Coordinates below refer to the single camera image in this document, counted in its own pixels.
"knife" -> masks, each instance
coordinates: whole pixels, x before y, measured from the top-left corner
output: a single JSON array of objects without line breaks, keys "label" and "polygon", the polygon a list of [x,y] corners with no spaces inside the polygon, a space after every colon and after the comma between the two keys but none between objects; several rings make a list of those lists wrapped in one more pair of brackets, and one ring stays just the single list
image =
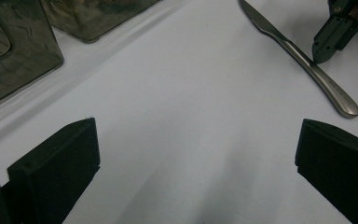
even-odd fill
[{"label": "knife", "polygon": [[296,61],[310,74],[333,104],[337,112],[346,119],[358,116],[358,105],[342,90],[338,84],[329,77],[316,63],[292,41],[286,38],[266,18],[255,10],[245,0],[239,0],[243,12],[252,20],[261,33],[269,35],[281,45]]}]

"screw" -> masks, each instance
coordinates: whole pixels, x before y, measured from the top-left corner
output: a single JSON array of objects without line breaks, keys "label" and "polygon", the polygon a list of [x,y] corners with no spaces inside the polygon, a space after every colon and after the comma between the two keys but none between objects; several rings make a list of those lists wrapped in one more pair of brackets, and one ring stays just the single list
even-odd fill
[{"label": "screw", "polygon": [[339,12],[341,10],[341,7],[335,7],[334,12]]}]

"white table surface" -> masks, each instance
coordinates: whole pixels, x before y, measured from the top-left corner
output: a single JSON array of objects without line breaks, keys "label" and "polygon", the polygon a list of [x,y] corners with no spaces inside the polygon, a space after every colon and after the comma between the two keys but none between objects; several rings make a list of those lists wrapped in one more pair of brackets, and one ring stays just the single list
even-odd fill
[{"label": "white table surface", "polygon": [[[311,56],[326,0],[249,1]],[[165,0],[0,105],[6,168],[94,117],[101,170],[64,223],[349,223],[295,166],[303,119],[358,136],[237,0]],[[358,104],[358,34],[322,69]]]}]

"knife blade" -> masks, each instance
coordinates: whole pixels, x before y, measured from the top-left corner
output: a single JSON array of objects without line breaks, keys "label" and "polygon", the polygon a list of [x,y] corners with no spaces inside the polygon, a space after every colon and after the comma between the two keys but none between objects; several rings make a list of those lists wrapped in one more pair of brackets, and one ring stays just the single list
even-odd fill
[{"label": "knife blade", "polygon": [[353,119],[358,116],[358,105],[330,76],[328,76],[292,41],[281,34],[277,28],[275,28],[249,3],[245,0],[239,0],[239,3],[242,11],[251,19],[252,23],[260,30],[260,32],[272,37],[304,68],[304,70],[308,72],[342,117]]}]

